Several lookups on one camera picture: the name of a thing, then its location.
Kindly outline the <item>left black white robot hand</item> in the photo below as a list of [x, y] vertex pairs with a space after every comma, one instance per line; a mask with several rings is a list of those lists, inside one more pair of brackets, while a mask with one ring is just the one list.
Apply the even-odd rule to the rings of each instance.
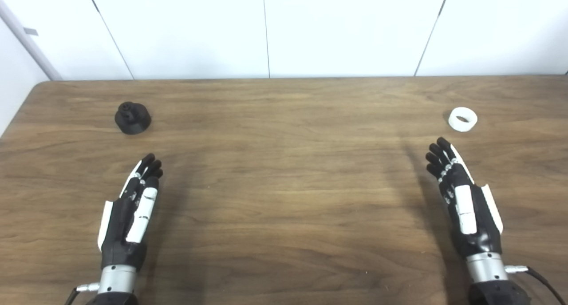
[[147, 253], [144, 236], [163, 174], [162, 162], [149, 153], [130, 172], [119, 198], [105, 202], [98, 234], [102, 269], [131, 266], [141, 270]]

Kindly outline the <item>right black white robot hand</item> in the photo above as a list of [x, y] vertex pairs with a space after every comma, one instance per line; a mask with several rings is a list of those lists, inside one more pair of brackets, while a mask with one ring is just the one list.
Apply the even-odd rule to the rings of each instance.
[[429, 145], [426, 169], [438, 182], [457, 253], [502, 253], [503, 222], [488, 184], [475, 182], [457, 149], [443, 137]]

